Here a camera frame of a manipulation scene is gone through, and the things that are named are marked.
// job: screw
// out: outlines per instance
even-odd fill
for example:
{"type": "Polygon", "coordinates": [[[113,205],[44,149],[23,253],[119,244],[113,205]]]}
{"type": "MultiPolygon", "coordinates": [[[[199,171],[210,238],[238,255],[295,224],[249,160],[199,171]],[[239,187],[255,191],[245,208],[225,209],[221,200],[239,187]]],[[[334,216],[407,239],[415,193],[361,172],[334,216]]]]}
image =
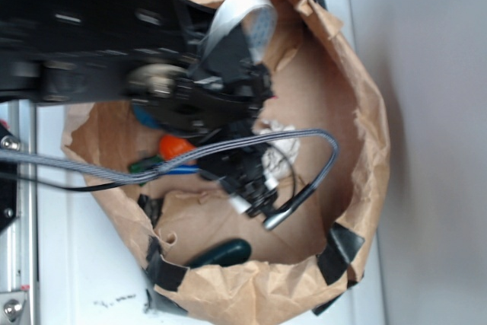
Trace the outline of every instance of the screw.
{"type": "Polygon", "coordinates": [[[3,211],[3,214],[5,215],[6,218],[12,218],[14,217],[14,210],[6,209],[5,211],[3,211]]]}

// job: white surface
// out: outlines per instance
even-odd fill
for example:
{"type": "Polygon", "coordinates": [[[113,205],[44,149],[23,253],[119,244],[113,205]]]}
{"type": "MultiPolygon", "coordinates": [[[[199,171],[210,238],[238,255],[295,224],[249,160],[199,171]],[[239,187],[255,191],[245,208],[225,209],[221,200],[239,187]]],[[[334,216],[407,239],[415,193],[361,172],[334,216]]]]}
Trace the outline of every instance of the white surface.
{"type": "MultiPolygon", "coordinates": [[[[326,2],[345,21],[345,35],[353,41],[349,0],[326,2]]],[[[63,156],[59,149],[63,116],[63,107],[40,108],[40,153],[63,156]]],[[[80,177],[68,177],[62,171],[43,168],[40,176],[72,185],[83,184],[80,177]]],[[[144,314],[147,299],[142,271],[90,195],[41,187],[38,197],[42,325],[203,323],[160,312],[144,314]],[[116,300],[133,295],[130,299],[116,300]]],[[[321,317],[308,312],[287,325],[322,323],[385,324],[376,245],[364,281],[345,293],[321,317]]]]}
{"type": "Polygon", "coordinates": [[[486,0],[352,0],[392,138],[379,227],[388,324],[487,319],[486,0]]]}

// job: crumpled paper bag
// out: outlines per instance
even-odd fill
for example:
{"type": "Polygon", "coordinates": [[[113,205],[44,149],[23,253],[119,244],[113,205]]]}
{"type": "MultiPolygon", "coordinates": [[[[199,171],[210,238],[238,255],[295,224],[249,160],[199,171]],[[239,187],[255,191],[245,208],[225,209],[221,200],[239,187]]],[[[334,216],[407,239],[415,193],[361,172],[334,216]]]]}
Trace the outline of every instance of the crumpled paper bag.
{"type": "MultiPolygon", "coordinates": [[[[216,7],[223,0],[192,1],[216,7]]],[[[281,323],[334,299],[347,289],[349,281],[360,281],[389,178],[390,140],[384,102],[341,34],[342,23],[314,0],[271,1],[279,19],[264,62],[272,72],[278,98],[266,102],[261,117],[299,129],[324,128],[338,139],[339,160],[313,199],[319,206],[324,232],[339,223],[365,242],[348,270],[333,283],[326,283],[317,257],[310,254],[299,263],[275,258],[274,263],[251,260],[229,268],[192,269],[175,292],[155,286],[190,316],[222,325],[281,323]]],[[[161,134],[140,126],[126,102],[80,105],[68,112],[62,147],[69,158],[126,170],[127,161],[155,153],[161,134]]],[[[322,142],[302,140],[295,168],[305,183],[313,179],[328,155],[329,148],[322,142]]],[[[89,185],[100,183],[92,177],[86,181],[89,185]]],[[[94,195],[140,266],[146,268],[148,239],[158,236],[135,202],[138,194],[181,199],[182,193],[174,191],[182,190],[184,194],[191,190],[191,199],[203,192],[208,196],[222,194],[216,185],[197,177],[165,177],[143,189],[131,186],[94,195]]],[[[171,230],[184,228],[174,226],[171,230]]],[[[170,256],[174,243],[165,239],[158,237],[170,256]]],[[[306,240],[320,241],[319,246],[325,247],[321,236],[310,235],[306,240]]]]}

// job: bolt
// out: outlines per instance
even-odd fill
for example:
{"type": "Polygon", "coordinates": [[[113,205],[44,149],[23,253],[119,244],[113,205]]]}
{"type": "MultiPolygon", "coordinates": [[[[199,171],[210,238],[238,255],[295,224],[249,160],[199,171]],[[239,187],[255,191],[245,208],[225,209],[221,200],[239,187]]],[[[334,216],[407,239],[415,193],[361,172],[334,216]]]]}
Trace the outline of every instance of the bolt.
{"type": "Polygon", "coordinates": [[[12,135],[7,135],[0,141],[0,148],[6,148],[8,150],[20,151],[21,150],[21,143],[18,141],[18,139],[16,137],[14,137],[12,135]]]}
{"type": "Polygon", "coordinates": [[[3,214],[5,215],[6,218],[12,218],[14,217],[14,210],[6,209],[5,211],[3,211],[3,214]]]}
{"type": "Polygon", "coordinates": [[[3,307],[3,311],[11,323],[14,323],[22,313],[22,304],[17,300],[10,300],[3,307]]]}

